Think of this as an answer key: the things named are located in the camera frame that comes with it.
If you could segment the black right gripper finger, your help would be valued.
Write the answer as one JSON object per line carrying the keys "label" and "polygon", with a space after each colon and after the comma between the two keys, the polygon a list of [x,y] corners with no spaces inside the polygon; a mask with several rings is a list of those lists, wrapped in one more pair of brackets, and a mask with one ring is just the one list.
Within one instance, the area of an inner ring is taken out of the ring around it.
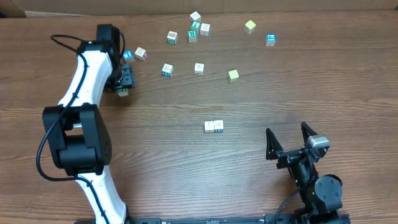
{"label": "black right gripper finger", "polygon": [[267,160],[278,159],[279,154],[283,153],[284,150],[270,128],[266,129],[266,138],[267,138],[266,159]]}
{"label": "black right gripper finger", "polygon": [[316,138],[318,134],[306,122],[301,122],[301,131],[302,131],[304,146],[316,145]]}

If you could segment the green C wooden block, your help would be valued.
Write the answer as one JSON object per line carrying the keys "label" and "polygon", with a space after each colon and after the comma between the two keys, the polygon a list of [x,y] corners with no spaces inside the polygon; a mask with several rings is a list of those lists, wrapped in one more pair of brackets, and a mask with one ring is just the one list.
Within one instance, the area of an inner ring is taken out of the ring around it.
{"label": "green C wooden block", "polygon": [[129,95],[129,90],[127,88],[121,88],[117,90],[117,93],[120,97],[123,96],[128,96]]}

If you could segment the blue side wooden block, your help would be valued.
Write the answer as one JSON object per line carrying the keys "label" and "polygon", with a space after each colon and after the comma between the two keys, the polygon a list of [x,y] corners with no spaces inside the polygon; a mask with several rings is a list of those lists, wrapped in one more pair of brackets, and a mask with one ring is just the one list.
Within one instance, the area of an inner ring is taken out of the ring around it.
{"label": "blue side wooden block", "polygon": [[214,132],[222,133],[224,131],[223,120],[214,120]]}

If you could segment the plain wooden picture block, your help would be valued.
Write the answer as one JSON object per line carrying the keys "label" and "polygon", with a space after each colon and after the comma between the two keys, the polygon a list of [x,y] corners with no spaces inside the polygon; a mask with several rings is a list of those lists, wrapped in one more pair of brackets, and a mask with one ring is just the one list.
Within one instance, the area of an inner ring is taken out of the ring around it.
{"label": "plain wooden picture block", "polygon": [[205,121],[204,130],[205,133],[213,133],[215,131],[214,121]]}

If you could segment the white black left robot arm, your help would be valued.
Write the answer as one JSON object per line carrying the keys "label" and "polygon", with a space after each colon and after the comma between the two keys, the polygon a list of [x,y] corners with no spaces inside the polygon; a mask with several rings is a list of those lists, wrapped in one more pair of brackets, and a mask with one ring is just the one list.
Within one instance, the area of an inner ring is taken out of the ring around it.
{"label": "white black left robot arm", "polygon": [[132,223],[111,177],[112,143],[99,111],[104,92],[126,96],[135,87],[132,68],[121,63],[122,32],[97,26],[95,40],[80,40],[78,65],[65,96],[42,113],[45,135],[36,155],[38,173],[54,182],[75,181],[94,213],[94,223]]}

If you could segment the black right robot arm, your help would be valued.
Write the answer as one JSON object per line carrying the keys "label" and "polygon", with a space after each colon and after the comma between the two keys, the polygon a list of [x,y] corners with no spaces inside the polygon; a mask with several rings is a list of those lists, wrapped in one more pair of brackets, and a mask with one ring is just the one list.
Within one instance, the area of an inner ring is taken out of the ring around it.
{"label": "black right robot arm", "polygon": [[[310,126],[302,122],[303,146],[300,149],[285,152],[271,129],[266,130],[266,159],[276,160],[277,168],[286,168],[294,179],[297,190],[285,199],[274,217],[265,217],[265,221],[293,224],[346,224],[349,215],[340,214],[342,208],[343,183],[336,175],[320,177],[315,163],[324,157],[330,147],[330,141],[324,135],[317,134]],[[283,217],[280,213],[286,203],[299,194],[303,208]]]}

